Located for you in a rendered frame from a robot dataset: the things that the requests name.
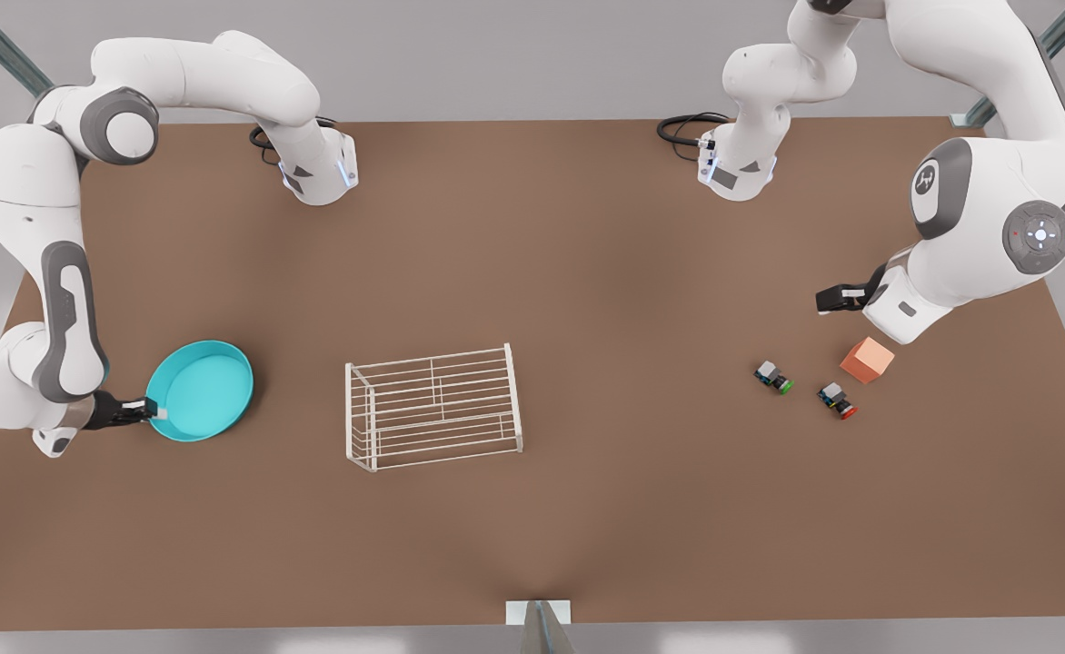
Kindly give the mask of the turquoise plate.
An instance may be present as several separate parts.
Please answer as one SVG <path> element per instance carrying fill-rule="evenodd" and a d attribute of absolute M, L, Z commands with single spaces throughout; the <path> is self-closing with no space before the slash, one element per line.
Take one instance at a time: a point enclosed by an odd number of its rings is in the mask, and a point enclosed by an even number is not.
<path fill-rule="evenodd" d="M 150 420 L 158 434 L 197 442 L 229 430 L 253 400 L 253 367 L 231 343 L 204 340 L 173 351 L 155 369 L 146 397 L 167 409 L 167 420 Z"/>

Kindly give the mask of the orange cube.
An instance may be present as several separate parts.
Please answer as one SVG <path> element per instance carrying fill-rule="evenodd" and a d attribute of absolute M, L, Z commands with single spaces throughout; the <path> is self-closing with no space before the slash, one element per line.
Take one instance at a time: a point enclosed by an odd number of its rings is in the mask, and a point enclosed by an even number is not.
<path fill-rule="evenodd" d="M 847 353 L 840 367 L 857 381 L 869 385 L 890 367 L 894 357 L 894 351 L 873 338 L 864 338 Z"/>

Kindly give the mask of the red button switch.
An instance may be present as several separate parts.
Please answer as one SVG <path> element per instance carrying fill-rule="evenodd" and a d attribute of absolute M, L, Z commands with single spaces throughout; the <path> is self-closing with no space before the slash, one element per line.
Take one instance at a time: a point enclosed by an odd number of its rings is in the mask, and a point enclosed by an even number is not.
<path fill-rule="evenodd" d="M 823 386 L 818 392 L 818 397 L 828 405 L 828 409 L 835 410 L 842 420 L 849 419 L 858 410 L 851 400 L 847 399 L 847 393 L 837 382 L 829 382 L 829 385 Z"/>

